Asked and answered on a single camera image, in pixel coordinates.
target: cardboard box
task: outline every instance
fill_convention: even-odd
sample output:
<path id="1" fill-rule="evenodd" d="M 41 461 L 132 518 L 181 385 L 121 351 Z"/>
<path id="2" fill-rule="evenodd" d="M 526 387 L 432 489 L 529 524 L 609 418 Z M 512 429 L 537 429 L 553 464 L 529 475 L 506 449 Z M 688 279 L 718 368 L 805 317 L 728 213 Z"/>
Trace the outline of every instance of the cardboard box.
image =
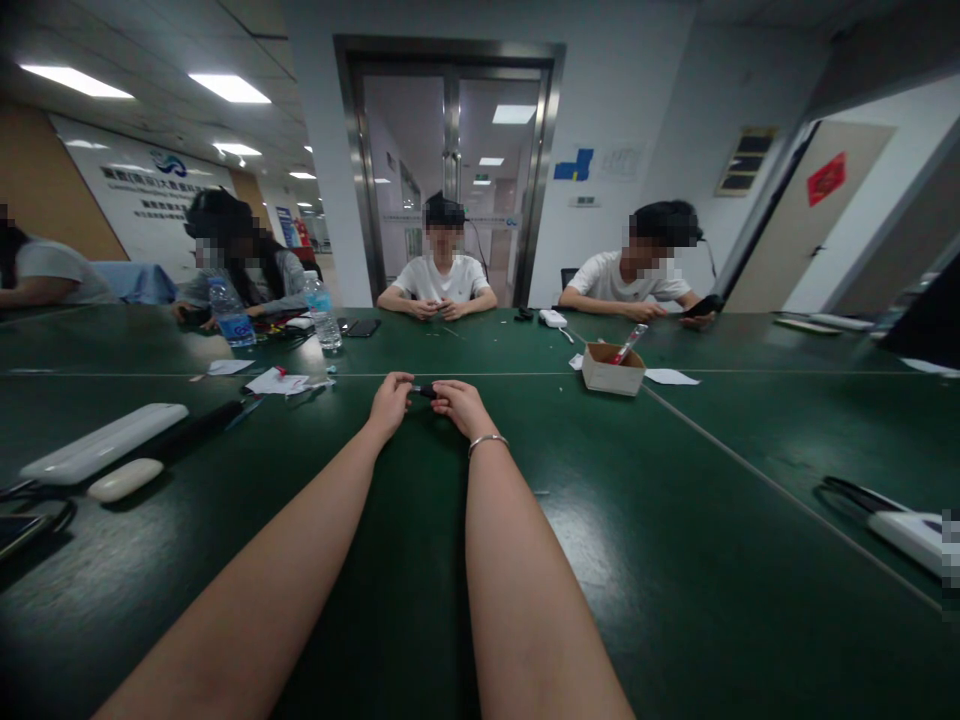
<path id="1" fill-rule="evenodd" d="M 634 396 L 640 392 L 647 366 L 633 350 L 623 363 L 610 365 L 609 360 L 620 352 L 622 345 L 587 343 L 583 353 L 583 381 L 590 390 Z"/>

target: smartphone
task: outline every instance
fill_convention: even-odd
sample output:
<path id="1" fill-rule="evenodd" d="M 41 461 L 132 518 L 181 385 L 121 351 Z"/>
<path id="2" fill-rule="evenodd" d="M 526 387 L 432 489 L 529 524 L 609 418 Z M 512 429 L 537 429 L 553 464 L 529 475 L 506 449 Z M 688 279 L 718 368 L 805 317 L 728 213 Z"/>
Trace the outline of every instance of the smartphone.
<path id="1" fill-rule="evenodd" d="M 52 522 L 49 515 L 0 515 L 0 560 L 37 537 Z"/>
<path id="2" fill-rule="evenodd" d="M 347 331 L 347 337 L 370 337 L 380 327 L 379 320 L 358 320 Z"/>
<path id="3" fill-rule="evenodd" d="M 707 295 L 703 300 L 687 310 L 683 316 L 702 317 L 703 315 L 709 315 L 712 312 L 720 312 L 723 310 L 724 305 L 726 305 L 726 303 L 719 295 Z"/>

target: logo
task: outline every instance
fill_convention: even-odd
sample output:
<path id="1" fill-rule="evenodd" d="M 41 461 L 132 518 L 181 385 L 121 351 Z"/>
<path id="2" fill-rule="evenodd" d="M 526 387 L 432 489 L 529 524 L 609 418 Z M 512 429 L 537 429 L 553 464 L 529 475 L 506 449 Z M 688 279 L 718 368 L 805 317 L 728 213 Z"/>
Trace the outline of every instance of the logo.
<path id="1" fill-rule="evenodd" d="M 163 174 L 173 173 L 177 177 L 187 176 L 187 166 L 176 155 L 166 155 L 159 150 L 151 150 L 150 157 L 153 158 L 153 164 L 157 166 L 157 170 Z"/>

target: water bottle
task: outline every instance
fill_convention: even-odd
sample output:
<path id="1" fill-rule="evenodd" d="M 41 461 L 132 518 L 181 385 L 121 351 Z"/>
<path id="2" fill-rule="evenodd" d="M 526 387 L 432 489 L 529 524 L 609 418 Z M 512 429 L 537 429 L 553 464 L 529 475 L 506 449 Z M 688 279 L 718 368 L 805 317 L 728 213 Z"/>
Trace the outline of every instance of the water bottle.
<path id="1" fill-rule="evenodd" d="M 250 316 L 232 287 L 221 277 L 207 279 L 210 285 L 210 312 L 230 347 L 245 347 L 257 342 Z"/>
<path id="2" fill-rule="evenodd" d="M 303 297 L 307 301 L 307 309 L 313 319 L 313 327 L 317 331 L 317 339 L 324 350 L 336 350 L 343 344 L 340 337 L 340 326 L 333 316 L 333 306 L 330 302 L 330 291 L 317 276 L 316 270 L 307 270 L 303 273 L 307 284 L 303 287 Z"/>

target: metal door frame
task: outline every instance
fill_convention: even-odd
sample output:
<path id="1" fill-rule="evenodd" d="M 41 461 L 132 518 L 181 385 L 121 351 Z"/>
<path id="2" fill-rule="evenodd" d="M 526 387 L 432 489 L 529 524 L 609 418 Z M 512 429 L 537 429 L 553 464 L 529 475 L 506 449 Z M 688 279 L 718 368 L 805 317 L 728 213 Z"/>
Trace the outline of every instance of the metal door frame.
<path id="1" fill-rule="evenodd" d="M 554 43 L 513 43 L 485 40 L 440 40 L 335 35 L 334 50 L 343 95 L 347 140 L 354 186 L 360 208 L 371 300 L 386 288 L 383 243 L 373 181 L 373 157 L 363 108 L 363 75 L 428 75 L 444 81 L 444 157 L 442 162 L 456 172 L 444 172 L 444 194 L 459 201 L 460 158 L 459 81 L 539 80 L 540 93 L 534 125 L 534 148 L 521 213 L 524 218 L 517 238 L 518 252 L 513 304 L 526 305 L 533 276 L 533 260 L 539 236 L 547 169 L 551 161 L 553 134 L 560 102 L 560 80 L 566 46 Z"/>

